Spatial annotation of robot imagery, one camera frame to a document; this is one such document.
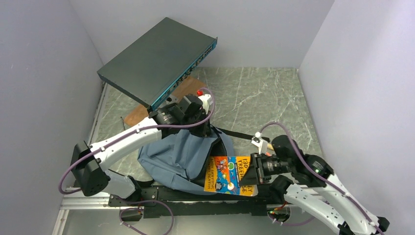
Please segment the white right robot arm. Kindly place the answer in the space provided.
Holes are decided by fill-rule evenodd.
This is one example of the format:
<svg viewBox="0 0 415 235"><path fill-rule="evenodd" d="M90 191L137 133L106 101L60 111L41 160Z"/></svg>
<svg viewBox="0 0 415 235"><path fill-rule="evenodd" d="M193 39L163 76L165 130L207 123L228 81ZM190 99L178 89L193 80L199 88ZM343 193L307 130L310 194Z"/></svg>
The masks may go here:
<svg viewBox="0 0 415 235"><path fill-rule="evenodd" d="M267 142L257 132L258 152L241 176L241 185L259 186L275 203L296 205L337 235L383 235L390 222L370 213L345 188L333 168L317 155L304 154L286 135Z"/></svg>

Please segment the yellow bottom book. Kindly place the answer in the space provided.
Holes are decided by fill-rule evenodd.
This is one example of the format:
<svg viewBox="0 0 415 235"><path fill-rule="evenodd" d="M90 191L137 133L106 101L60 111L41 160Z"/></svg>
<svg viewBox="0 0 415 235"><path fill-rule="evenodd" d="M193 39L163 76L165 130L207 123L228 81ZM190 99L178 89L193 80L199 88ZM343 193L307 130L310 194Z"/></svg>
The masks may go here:
<svg viewBox="0 0 415 235"><path fill-rule="evenodd" d="M251 163L248 156L212 156L208 159L204 191L254 197L257 185L243 186L240 180L246 175Z"/></svg>

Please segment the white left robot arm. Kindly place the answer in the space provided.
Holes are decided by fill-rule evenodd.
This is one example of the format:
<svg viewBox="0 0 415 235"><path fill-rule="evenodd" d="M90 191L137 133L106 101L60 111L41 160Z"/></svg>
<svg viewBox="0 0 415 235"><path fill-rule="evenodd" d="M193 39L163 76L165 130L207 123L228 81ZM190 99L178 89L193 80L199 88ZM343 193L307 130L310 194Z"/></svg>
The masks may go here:
<svg viewBox="0 0 415 235"><path fill-rule="evenodd" d="M84 196L106 192L133 206L141 198L139 182L132 176L111 170L111 166L143 146L176 134L181 129L200 137L206 136L214 107L211 94L188 94L179 102L153 110L139 124L109 139L92 145L77 144L68 171L76 178L79 191Z"/></svg>

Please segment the blue backpack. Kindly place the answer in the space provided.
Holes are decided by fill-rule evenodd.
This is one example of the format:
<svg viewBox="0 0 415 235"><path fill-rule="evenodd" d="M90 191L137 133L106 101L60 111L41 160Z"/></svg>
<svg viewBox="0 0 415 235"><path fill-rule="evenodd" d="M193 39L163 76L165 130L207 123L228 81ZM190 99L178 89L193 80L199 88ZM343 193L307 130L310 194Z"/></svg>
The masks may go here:
<svg viewBox="0 0 415 235"><path fill-rule="evenodd" d="M197 137L180 130L142 147L138 162L154 181L168 188L196 195L205 192L204 180L209 157L236 156L231 138L251 140L253 135L211 127L209 137Z"/></svg>

